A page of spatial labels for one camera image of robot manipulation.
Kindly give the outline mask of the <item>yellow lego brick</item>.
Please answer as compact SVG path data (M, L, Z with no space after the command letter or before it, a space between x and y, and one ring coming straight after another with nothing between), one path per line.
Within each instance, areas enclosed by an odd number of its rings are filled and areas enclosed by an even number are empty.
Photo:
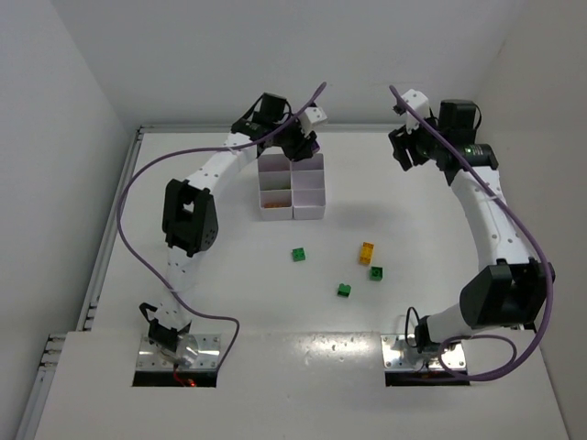
M370 266L374 252L374 244L371 242L363 242L360 247L358 262L361 265Z

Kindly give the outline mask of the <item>green two-by-two lego brick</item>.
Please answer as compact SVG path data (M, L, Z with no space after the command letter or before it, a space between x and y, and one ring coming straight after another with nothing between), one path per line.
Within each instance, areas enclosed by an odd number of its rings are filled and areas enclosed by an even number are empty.
M292 250L292 258L294 262L301 262L306 260L305 249L303 247L294 248Z

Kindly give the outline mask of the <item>dark green lego brick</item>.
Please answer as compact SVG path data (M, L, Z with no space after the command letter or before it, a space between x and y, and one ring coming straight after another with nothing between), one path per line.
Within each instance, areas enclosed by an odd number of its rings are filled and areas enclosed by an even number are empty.
M337 296L348 298L351 294L351 286L349 284L340 283L338 285Z

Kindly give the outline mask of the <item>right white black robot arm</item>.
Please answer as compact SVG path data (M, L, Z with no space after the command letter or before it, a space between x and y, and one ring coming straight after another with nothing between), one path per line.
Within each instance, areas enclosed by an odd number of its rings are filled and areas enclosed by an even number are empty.
M429 351L452 337L490 328L532 324L547 298L546 269L502 208L498 160L489 145L476 140L479 106L444 100L435 115L428 98L411 89L394 111L406 116L404 126L388 136L394 158L406 171L436 163L464 211L479 266L455 305L419 318L416 349Z

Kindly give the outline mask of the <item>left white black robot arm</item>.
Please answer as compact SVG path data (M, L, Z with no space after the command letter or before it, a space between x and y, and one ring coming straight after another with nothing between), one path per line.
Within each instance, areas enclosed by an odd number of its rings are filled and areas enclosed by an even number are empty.
M310 99L294 111L282 96L263 93L230 127L210 159L188 177L172 179L165 187L161 229L168 248L168 268L152 271L170 293L146 314L148 338L177 367L188 368L197 360L196 339L191 334L195 317L230 322L237 318L196 311L184 299L193 266L212 247L219 233L216 202L221 193L266 149L277 147L290 162L308 160L318 152L316 127L326 115Z

